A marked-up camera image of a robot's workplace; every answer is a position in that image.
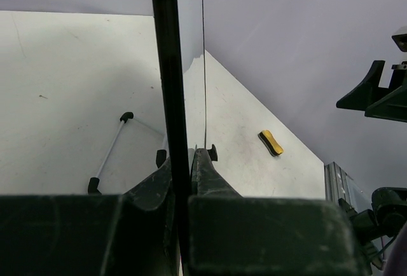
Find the black pole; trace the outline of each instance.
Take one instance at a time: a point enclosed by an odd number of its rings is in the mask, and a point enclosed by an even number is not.
[[[187,200],[191,195],[191,180],[188,165],[177,0],[153,0],[153,9],[171,159],[172,184],[176,194],[179,247],[183,263],[185,263],[188,262]]]

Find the thin wire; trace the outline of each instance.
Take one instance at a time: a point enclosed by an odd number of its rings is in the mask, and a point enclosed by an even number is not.
[[[108,151],[107,151],[107,153],[106,153],[106,155],[105,155],[105,157],[103,159],[102,165],[100,165],[99,170],[97,171],[97,174],[96,174],[97,178],[99,178],[100,173],[102,173],[102,170],[103,170],[103,167],[104,167],[104,165],[105,165],[105,163],[107,161],[107,158],[109,157],[110,152],[113,149],[114,143],[116,142],[117,137],[119,136],[120,130],[123,127],[124,124],[125,124],[124,120],[120,121],[120,125],[119,125],[119,128],[117,129],[116,135],[114,136],[114,139],[113,139],[112,143],[110,144],[110,147],[109,147],[109,149],[108,149]]]
[[[381,254],[383,254],[383,253],[386,251],[386,249],[389,248],[389,246],[391,245],[391,243],[393,243],[393,242],[395,241],[396,238],[397,238],[397,235],[395,235],[395,236],[392,238],[392,240],[390,240],[389,242],[387,242],[387,244],[386,244],[380,251],[378,251],[376,254],[374,254],[373,256],[371,256],[371,257],[368,259],[368,262],[371,263],[373,259],[375,259],[376,257],[378,257],[378,256],[380,256]]]

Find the yellow eraser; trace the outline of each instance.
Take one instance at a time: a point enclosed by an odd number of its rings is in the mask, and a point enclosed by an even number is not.
[[[273,134],[269,130],[263,130],[259,134],[259,138],[267,147],[271,155],[279,156],[284,152],[283,148],[274,139]]]

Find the gray wall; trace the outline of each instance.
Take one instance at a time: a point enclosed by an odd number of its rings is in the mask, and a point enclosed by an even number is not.
[[[387,84],[406,0],[204,3],[208,51],[320,158],[367,191],[407,186],[407,124],[335,108],[373,60],[387,61]],[[152,14],[151,0],[0,0],[0,9]]]

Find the white rod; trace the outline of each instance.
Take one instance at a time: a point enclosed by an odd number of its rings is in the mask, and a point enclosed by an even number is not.
[[[96,174],[97,178],[99,178],[100,173],[102,173],[102,170],[103,170],[104,165],[106,164],[107,158],[109,157],[110,152],[113,149],[114,143],[116,142],[117,137],[119,136],[120,130],[124,126],[124,124],[125,124],[124,120],[120,121],[120,125],[119,125],[119,128],[117,129],[116,135],[114,136],[114,139],[113,139],[112,143],[110,144],[110,147],[106,153],[106,156],[103,159],[102,165],[100,165],[99,170],[97,171],[97,174]]]

